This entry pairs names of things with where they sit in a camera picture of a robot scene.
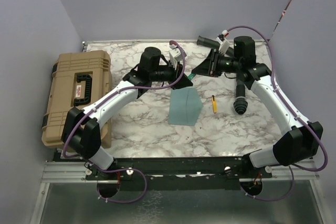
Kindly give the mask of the green white glue stick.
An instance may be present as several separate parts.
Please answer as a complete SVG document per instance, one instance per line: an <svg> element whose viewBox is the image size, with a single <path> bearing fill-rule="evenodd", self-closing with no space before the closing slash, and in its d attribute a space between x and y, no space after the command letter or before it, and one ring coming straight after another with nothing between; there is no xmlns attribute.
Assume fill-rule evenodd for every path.
<svg viewBox="0 0 336 224"><path fill-rule="evenodd" d="M190 75L188 76L188 79L189 79L189 80L192 80L194 77L195 77L194 74L190 74Z"/></svg>

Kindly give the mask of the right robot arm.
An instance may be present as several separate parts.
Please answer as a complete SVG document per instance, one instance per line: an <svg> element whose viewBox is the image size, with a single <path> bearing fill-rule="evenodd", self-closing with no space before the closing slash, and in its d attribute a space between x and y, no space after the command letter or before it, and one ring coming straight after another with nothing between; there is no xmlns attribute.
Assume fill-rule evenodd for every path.
<svg viewBox="0 0 336 224"><path fill-rule="evenodd" d="M323 133L322 125L311 122L300 113L272 79L271 70L256 61L255 41L249 36L234 38L232 56L225 55L227 47L229 42L223 41L219 49L211 49L192 73L208 77L235 73L246 88L259 97L282 133L272 147L244 155L242 173L246 177L254 177L261 167L289 166L315 156Z"/></svg>

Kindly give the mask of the teal envelope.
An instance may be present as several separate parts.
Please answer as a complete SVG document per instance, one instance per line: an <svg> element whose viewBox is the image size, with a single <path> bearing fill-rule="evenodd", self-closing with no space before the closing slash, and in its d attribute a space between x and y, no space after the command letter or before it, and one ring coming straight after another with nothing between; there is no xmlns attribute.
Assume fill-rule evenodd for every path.
<svg viewBox="0 0 336 224"><path fill-rule="evenodd" d="M171 91L168 124L194 126L203 104L195 88L188 87Z"/></svg>

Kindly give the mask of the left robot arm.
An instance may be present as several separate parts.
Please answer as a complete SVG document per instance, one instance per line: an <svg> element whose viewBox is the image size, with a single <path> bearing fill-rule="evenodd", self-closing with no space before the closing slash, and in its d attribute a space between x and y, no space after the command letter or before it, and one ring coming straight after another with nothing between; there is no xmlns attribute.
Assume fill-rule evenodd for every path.
<svg viewBox="0 0 336 224"><path fill-rule="evenodd" d="M64 149L70 147L77 155L98 166L102 178L110 179L116 172L114 158L102 147L102 127L124 106L152 90L154 82L166 82L167 88L172 89L193 85L184 73L185 51L175 41L170 42L170 47L169 60L158 48L145 48L139 63L112 91L83 109L73 107L68 111L61 136Z"/></svg>

